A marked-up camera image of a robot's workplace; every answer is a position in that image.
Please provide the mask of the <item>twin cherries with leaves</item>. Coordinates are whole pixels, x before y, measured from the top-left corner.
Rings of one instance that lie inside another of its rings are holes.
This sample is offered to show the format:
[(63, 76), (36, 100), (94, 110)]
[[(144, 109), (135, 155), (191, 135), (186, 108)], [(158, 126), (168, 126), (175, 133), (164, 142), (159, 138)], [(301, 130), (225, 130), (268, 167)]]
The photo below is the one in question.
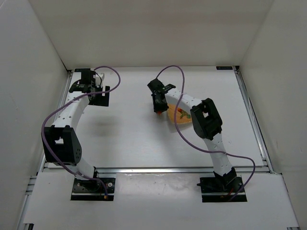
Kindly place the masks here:
[(182, 110), (181, 108), (177, 109), (177, 115), (180, 119), (191, 119), (190, 114), (186, 111)]

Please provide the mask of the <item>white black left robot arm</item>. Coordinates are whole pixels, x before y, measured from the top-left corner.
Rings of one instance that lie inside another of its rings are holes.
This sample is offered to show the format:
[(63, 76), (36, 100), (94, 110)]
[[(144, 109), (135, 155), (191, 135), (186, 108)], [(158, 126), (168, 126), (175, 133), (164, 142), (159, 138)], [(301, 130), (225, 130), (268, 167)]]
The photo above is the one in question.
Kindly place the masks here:
[(46, 142), (43, 143), (43, 146), (48, 163), (60, 165), (49, 151), (53, 150), (58, 159), (75, 174), (76, 178), (86, 180), (94, 178), (95, 167), (82, 157), (82, 147), (75, 130), (86, 106), (109, 106), (109, 93), (87, 95), (76, 101), (74, 99), (90, 92), (108, 91), (110, 86), (103, 86), (104, 73), (97, 73), (91, 69), (75, 69), (72, 76), (77, 81), (71, 84), (65, 102), (71, 102), (71, 104), (61, 110), (51, 126), (44, 128)]

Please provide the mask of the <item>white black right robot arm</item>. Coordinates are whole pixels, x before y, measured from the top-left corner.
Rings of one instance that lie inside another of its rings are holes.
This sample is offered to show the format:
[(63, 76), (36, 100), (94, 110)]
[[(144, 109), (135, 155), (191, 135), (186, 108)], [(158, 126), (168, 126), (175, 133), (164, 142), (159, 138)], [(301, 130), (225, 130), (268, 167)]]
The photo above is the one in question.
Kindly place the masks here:
[(212, 99), (197, 99), (187, 94), (182, 94), (174, 85), (163, 85), (158, 79), (147, 84), (153, 98), (155, 113), (165, 112), (173, 104), (187, 112), (191, 117), (195, 133), (207, 146), (213, 162), (213, 173), (219, 189), (237, 192), (242, 186), (236, 171), (230, 163), (222, 140), (222, 119)]

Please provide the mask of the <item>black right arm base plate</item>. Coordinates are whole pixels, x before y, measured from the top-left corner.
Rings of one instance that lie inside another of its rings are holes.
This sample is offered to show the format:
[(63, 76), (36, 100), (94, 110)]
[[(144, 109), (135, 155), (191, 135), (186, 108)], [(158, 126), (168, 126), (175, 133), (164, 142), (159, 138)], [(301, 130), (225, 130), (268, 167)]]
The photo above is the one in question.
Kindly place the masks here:
[(223, 188), (215, 177), (201, 177), (197, 184), (201, 188), (203, 203), (247, 202), (243, 181), (237, 176), (234, 181)]

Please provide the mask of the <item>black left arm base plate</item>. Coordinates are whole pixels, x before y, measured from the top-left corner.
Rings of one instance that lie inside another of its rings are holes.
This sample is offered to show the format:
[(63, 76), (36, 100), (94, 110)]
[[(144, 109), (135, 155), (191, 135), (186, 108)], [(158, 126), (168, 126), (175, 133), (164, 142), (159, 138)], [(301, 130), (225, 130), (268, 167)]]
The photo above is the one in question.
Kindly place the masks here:
[(74, 179), (71, 200), (72, 201), (113, 201), (116, 179), (101, 178), (107, 188), (107, 196), (102, 185), (97, 181)]

